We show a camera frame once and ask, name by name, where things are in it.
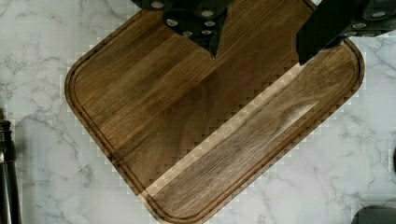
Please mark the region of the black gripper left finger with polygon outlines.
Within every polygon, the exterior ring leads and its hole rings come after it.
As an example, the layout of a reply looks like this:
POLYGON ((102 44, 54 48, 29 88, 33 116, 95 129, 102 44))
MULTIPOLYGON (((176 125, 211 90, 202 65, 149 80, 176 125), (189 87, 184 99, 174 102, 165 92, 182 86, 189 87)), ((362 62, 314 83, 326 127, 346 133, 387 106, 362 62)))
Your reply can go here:
POLYGON ((233 0, 132 0, 147 11, 161 11, 163 23, 217 56, 219 39, 233 0))

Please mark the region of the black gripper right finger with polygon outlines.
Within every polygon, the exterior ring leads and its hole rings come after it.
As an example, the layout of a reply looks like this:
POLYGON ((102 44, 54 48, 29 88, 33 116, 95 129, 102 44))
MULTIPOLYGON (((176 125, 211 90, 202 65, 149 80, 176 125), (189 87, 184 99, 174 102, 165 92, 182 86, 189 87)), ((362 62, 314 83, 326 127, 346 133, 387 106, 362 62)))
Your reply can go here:
POLYGON ((395 30, 396 0, 322 0, 296 36, 299 64, 352 36, 395 30))

